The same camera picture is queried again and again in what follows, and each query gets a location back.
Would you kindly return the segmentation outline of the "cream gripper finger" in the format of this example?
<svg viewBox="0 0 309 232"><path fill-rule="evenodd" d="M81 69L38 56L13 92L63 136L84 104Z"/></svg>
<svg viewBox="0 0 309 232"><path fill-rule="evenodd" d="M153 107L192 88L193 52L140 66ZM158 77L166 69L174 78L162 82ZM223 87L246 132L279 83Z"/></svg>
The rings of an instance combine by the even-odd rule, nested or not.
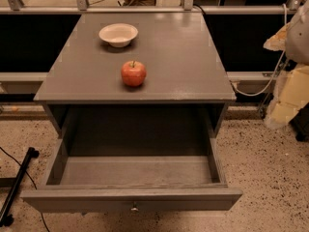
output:
<svg viewBox="0 0 309 232"><path fill-rule="evenodd" d="M280 28L273 36L267 39L263 48L271 51L284 51L286 49L286 37L289 24Z"/></svg>
<svg viewBox="0 0 309 232"><path fill-rule="evenodd" d="M273 99L267 107L265 125L272 130L287 126L309 102L309 66L297 64L276 79Z"/></svg>

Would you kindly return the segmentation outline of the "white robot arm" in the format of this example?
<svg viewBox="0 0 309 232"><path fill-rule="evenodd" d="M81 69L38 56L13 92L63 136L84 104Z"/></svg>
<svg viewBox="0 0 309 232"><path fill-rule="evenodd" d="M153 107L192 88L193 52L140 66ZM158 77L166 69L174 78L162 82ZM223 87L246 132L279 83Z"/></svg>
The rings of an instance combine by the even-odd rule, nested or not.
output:
<svg viewBox="0 0 309 232"><path fill-rule="evenodd" d="M263 48L284 51L296 63L293 70L282 71L275 83L273 99L264 119L273 130L287 126L309 103L309 1L300 6L286 25L267 39Z"/></svg>

